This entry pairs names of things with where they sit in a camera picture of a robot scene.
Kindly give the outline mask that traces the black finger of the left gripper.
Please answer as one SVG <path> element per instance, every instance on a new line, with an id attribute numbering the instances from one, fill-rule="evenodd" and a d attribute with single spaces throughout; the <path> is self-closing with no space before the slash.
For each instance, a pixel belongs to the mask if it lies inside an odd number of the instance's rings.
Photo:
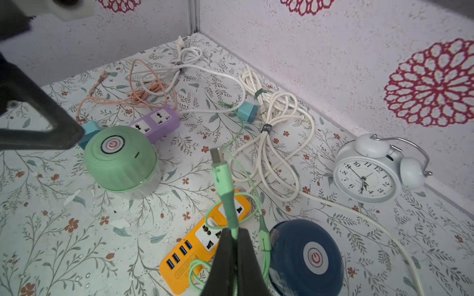
<path id="1" fill-rule="evenodd" d="M 1 127 L 2 150 L 68 150 L 85 135 L 84 129 L 18 66 L 1 57 L 1 117 L 26 107 L 40 127 Z"/>

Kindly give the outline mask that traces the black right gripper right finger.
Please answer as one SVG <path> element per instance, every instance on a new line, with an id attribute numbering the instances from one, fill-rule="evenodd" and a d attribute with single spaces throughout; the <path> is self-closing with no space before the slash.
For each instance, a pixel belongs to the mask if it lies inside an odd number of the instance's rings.
<path id="1" fill-rule="evenodd" d="M 238 230 L 237 239 L 237 295 L 269 296 L 247 229 Z"/>

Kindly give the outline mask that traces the navy blue meat grinder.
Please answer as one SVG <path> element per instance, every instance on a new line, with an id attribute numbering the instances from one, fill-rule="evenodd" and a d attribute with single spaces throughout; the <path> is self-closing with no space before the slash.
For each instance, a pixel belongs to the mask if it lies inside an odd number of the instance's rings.
<path id="1" fill-rule="evenodd" d="M 269 281 L 279 296 L 337 296 L 343 287 L 341 253 L 317 223 L 291 220 L 270 231 Z"/>

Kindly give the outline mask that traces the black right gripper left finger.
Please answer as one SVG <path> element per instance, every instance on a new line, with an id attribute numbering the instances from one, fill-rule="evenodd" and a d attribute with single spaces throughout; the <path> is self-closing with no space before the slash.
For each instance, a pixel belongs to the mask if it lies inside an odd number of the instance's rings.
<path id="1" fill-rule="evenodd" d="M 237 277 L 237 241 L 230 229 L 223 229 L 209 278 L 201 296 L 234 296 Z"/>

